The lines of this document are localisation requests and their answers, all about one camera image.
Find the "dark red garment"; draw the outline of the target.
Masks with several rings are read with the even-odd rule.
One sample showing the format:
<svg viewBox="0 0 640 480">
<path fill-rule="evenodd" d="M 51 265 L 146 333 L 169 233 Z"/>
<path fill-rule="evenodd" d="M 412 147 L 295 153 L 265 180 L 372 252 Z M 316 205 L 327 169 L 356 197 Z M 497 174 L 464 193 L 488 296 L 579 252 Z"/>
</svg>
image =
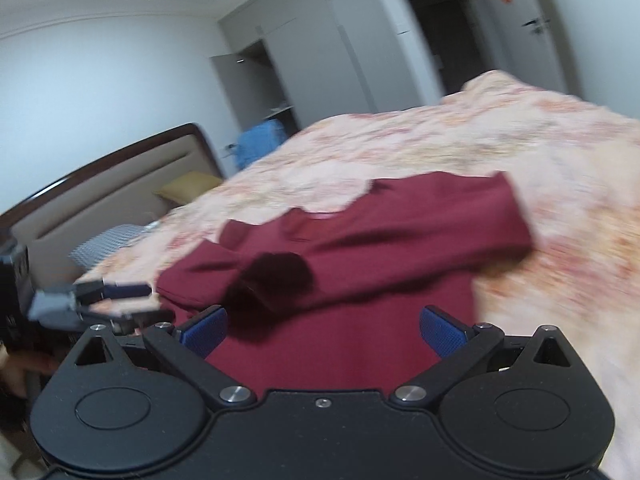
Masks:
<svg viewBox="0 0 640 480">
<path fill-rule="evenodd" d="M 432 172 L 374 180 L 333 214 L 229 221 L 155 288 L 179 321 L 226 310 L 228 334 L 209 362 L 256 392 L 389 392 L 436 362 L 423 308 L 473 323 L 475 275 L 533 246 L 504 174 Z"/>
</svg>

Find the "blue clothing pile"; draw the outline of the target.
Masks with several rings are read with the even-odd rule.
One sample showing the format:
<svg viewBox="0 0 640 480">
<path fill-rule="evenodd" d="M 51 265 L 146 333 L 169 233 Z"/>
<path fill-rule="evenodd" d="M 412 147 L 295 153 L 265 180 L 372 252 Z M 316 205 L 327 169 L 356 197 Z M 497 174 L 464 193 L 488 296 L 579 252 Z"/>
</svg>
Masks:
<svg viewBox="0 0 640 480">
<path fill-rule="evenodd" d="M 233 150 L 236 168 L 244 170 L 253 162 L 274 152 L 288 136 L 277 119 L 269 119 L 244 131 Z"/>
</svg>

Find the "checked grey pillow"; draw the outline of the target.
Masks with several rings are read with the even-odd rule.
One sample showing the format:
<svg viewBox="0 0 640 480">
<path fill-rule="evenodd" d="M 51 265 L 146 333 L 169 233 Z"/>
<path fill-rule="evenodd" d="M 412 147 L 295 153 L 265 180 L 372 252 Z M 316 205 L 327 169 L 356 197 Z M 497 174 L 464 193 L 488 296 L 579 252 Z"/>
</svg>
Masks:
<svg viewBox="0 0 640 480">
<path fill-rule="evenodd" d="M 145 226 L 135 224 L 114 226 L 75 247 L 70 252 L 70 260 L 81 269 L 91 270 L 145 232 Z"/>
</svg>

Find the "beige padded wooden headboard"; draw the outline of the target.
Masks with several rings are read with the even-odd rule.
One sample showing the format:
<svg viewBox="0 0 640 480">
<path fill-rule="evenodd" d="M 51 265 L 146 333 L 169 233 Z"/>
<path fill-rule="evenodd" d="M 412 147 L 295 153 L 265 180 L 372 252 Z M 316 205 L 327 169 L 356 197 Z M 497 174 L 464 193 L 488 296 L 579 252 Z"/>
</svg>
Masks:
<svg viewBox="0 0 640 480">
<path fill-rule="evenodd" d="M 221 178 L 218 160 L 198 125 L 186 124 L 111 152 L 28 196 L 1 215 L 1 229 L 27 248 L 39 287 L 84 273 L 70 252 L 121 224 L 163 218 L 172 203 L 157 192 L 190 171 Z"/>
</svg>

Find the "yellow pillow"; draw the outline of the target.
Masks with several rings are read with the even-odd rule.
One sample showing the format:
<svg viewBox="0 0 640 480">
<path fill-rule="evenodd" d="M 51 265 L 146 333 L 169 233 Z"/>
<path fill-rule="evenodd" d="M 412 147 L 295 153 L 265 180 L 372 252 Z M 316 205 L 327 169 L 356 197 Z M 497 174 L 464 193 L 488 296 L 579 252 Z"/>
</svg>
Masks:
<svg viewBox="0 0 640 480">
<path fill-rule="evenodd" d="M 162 185 L 154 194 L 171 203 L 183 206 L 192 203 L 201 195 L 213 188 L 218 188 L 223 183 L 224 180 L 212 174 L 190 171 Z"/>
</svg>

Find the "floral peach bed quilt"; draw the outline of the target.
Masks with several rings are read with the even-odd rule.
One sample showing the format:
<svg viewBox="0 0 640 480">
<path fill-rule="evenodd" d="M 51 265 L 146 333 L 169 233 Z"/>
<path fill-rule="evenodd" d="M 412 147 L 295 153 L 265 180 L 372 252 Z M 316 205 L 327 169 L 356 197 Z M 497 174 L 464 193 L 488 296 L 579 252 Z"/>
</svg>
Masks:
<svg viewBox="0 0 640 480">
<path fill-rule="evenodd" d="M 521 334 L 562 328 L 611 402 L 603 467 L 639 474 L 639 124 L 493 70 L 438 105 L 320 120 L 160 219 L 86 278 L 152 280 L 230 220 L 337 211 L 376 178 L 508 174 L 537 248 L 474 284 L 478 313 Z"/>
</svg>

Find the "grey room door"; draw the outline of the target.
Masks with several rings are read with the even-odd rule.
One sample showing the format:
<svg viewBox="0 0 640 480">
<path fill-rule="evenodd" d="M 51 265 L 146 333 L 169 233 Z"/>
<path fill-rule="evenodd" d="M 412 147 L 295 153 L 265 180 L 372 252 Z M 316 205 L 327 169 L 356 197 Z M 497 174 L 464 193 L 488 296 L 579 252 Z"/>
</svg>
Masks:
<svg viewBox="0 0 640 480">
<path fill-rule="evenodd" d="M 506 50 L 506 71 L 526 84 L 583 96 L 566 26 L 554 0 L 484 0 Z M 522 24 L 534 18 L 550 21 L 543 35 Z"/>
</svg>

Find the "grey wardrobe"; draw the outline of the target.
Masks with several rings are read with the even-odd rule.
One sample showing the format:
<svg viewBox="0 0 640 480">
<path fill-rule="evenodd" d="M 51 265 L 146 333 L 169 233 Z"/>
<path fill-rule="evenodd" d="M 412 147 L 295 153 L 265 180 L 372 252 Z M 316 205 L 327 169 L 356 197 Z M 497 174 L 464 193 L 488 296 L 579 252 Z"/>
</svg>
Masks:
<svg viewBox="0 0 640 480">
<path fill-rule="evenodd" d="M 302 127 L 444 95 L 408 0 L 245 0 L 219 25 L 234 53 L 265 47 Z"/>
</svg>

